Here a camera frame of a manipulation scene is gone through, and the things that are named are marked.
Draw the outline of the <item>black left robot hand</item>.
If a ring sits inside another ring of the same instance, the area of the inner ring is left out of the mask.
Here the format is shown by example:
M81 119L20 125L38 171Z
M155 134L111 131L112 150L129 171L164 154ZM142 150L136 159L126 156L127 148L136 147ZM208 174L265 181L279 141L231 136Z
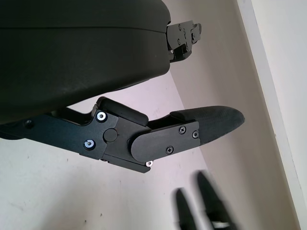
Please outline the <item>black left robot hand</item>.
M201 38L160 0L3 0L0 136L29 139L146 173L154 160L240 127L227 106L149 120L105 93L166 74Z

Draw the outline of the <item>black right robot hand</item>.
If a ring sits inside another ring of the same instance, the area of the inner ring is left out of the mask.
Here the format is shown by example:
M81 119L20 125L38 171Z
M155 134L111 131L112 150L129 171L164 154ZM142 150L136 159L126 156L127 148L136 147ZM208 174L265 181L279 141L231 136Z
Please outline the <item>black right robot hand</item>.
M204 215L212 230L237 230L238 227L231 218L225 203L219 197L214 186L202 171L194 173L194 178L204 207ZM181 230L196 230L197 225L183 188L177 188L173 193L177 225Z

